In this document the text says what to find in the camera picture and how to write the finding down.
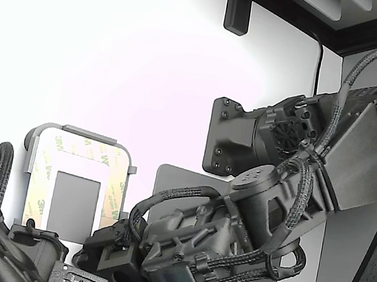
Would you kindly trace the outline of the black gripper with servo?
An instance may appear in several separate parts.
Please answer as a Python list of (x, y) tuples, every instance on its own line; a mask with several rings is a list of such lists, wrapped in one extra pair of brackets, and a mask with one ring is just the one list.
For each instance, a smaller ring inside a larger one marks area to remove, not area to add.
[[(96, 230), (83, 245), (96, 248), (128, 248), (130, 225), (119, 220)], [(149, 223), (139, 249), (141, 275), (147, 282), (219, 282), (233, 275), (233, 268), (210, 269), (210, 260), (241, 254), (246, 249), (247, 233), (225, 211), (212, 210), (198, 215), (194, 208), (175, 210), (169, 216)], [(72, 263), (80, 270), (96, 271), (96, 256), (78, 251)]]

